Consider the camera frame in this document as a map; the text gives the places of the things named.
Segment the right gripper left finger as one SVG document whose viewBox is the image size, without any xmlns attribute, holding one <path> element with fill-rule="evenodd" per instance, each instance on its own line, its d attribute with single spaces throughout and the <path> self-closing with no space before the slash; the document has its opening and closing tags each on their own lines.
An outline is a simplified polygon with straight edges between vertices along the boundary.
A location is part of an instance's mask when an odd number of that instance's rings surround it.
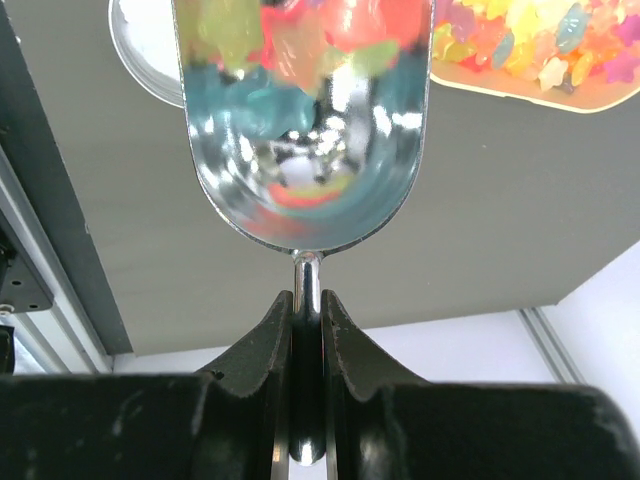
<svg viewBox="0 0 640 480">
<path fill-rule="evenodd" d="M 210 381 L 197 422 L 199 479 L 286 479 L 293 294 L 201 368 Z"/>
</svg>

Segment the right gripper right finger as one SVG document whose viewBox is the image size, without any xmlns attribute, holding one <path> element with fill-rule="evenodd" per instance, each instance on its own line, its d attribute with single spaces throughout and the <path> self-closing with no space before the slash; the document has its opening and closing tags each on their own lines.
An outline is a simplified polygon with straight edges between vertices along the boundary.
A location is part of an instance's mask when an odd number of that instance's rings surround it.
<svg viewBox="0 0 640 480">
<path fill-rule="evenodd" d="M 425 380 L 364 333 L 334 291 L 322 292 L 321 314 L 328 477 L 407 479 L 395 392 Z"/>
</svg>

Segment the metal candy scoop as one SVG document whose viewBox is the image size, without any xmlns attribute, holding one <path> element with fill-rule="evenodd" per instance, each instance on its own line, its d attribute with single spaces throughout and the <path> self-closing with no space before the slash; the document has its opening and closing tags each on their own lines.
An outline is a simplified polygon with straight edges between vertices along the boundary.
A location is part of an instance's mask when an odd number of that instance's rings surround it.
<svg viewBox="0 0 640 480">
<path fill-rule="evenodd" d="M 385 227 L 423 155 L 431 1 L 175 1 L 198 182 L 294 264 L 290 451 L 324 454 L 320 266 Z"/>
</svg>

